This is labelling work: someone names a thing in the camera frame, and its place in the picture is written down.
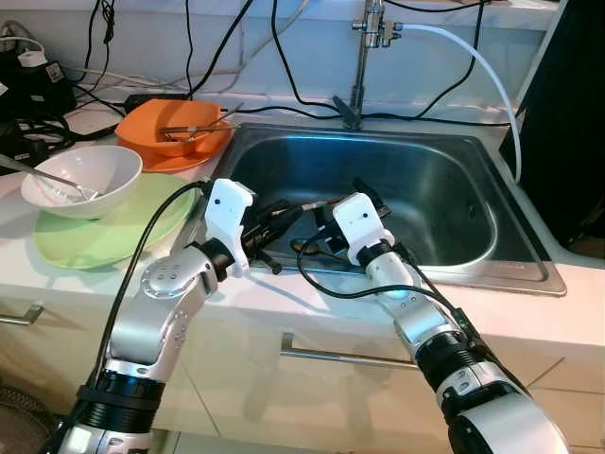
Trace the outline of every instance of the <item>spoon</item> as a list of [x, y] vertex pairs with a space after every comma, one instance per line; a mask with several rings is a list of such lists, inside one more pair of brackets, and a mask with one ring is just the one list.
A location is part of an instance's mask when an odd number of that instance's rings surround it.
[[0, 154], [0, 166], [11, 168], [13, 170], [20, 170], [22, 172], [28, 173], [30, 175], [36, 175], [38, 177], [44, 177], [48, 180], [54, 180], [59, 183], [67, 184], [68, 186], [74, 187], [86, 201], [93, 201], [97, 197], [101, 197], [103, 194], [101, 192], [95, 191], [90, 187], [82, 186], [81, 184], [77, 184], [74, 182], [70, 182], [69, 180], [65, 180], [56, 175], [51, 175], [50, 173], [42, 172], [37, 168], [27, 166], [19, 161], [15, 161], [14, 159], [5, 156], [4, 154]]

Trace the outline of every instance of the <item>chrome faucet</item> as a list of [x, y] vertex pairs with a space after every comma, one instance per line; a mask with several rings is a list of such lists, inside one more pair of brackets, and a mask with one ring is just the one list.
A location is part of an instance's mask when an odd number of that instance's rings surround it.
[[355, 84], [351, 92], [350, 107], [342, 100], [339, 99], [339, 102], [337, 102], [335, 99], [337, 107], [341, 110], [346, 129], [358, 130], [361, 123], [365, 91], [363, 79], [366, 74], [368, 50], [381, 45], [389, 47], [392, 40], [401, 38], [401, 33], [398, 32], [402, 30], [403, 25], [399, 22], [385, 21], [384, 14], [384, 0], [366, 0], [363, 20], [353, 21], [352, 23], [353, 30], [361, 31], [361, 39], [357, 52], [357, 71], [355, 73]]

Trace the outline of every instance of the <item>white countertop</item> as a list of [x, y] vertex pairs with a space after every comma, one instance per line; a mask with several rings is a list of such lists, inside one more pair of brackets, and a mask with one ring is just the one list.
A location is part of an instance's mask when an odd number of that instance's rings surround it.
[[[301, 121], [289, 115], [254, 118], [248, 115], [233, 121], [238, 120], [314, 124], [312, 120]], [[475, 135], [492, 153], [496, 165], [503, 166], [499, 155], [494, 154], [502, 137], [499, 129], [397, 122], [366, 123], [365, 128]], [[217, 158], [180, 175], [186, 179], [210, 175], [216, 162]], [[23, 178], [22, 174], [0, 177], [0, 298], [102, 304], [109, 308], [128, 261], [92, 271], [63, 270], [45, 263], [32, 237], [37, 211], [21, 198], [19, 185]], [[520, 204], [527, 214], [527, 201]], [[156, 246], [138, 271], [154, 257], [167, 254], [175, 236]], [[543, 342], [546, 348], [555, 349], [562, 356], [565, 352], [603, 355], [605, 270], [563, 263], [556, 266], [567, 285], [567, 294], [561, 298], [454, 286], [440, 289], [455, 306], [465, 309], [485, 335]], [[366, 285], [361, 276], [318, 274], [317, 277], [324, 285], [344, 291]], [[131, 286], [130, 294], [135, 287]], [[268, 271], [252, 270], [244, 278], [228, 279], [206, 303], [202, 316], [262, 318], [282, 326], [394, 337], [389, 317], [372, 299], [344, 301], [324, 296], [290, 271], [274, 276]]]

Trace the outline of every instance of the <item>cabinet door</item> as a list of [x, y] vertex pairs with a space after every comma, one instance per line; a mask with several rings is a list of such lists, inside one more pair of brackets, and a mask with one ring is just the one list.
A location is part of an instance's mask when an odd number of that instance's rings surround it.
[[[420, 371], [281, 357], [282, 333], [252, 321], [192, 323], [188, 342], [197, 348], [182, 364], [223, 437], [332, 452], [450, 452]], [[369, 353], [355, 342], [348, 353]], [[328, 349], [309, 343], [295, 346]]]
[[[0, 314], [19, 316], [34, 303], [0, 300]], [[109, 302], [43, 306], [31, 326], [0, 324], [0, 379], [66, 413], [93, 367]], [[166, 385], [154, 427], [216, 435], [191, 381], [177, 367]]]

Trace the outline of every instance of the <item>sink basin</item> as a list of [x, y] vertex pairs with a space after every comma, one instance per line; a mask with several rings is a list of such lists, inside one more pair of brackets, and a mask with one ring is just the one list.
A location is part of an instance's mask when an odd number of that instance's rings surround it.
[[[341, 198], [354, 192], [352, 180], [358, 177], [385, 201], [392, 211], [385, 225], [436, 282], [565, 293], [544, 248], [473, 137], [245, 124], [214, 177], [241, 182], [261, 204]], [[268, 253], [293, 268], [290, 240], [316, 232], [313, 214], [305, 213]], [[305, 267], [363, 272], [320, 254], [307, 256]]]

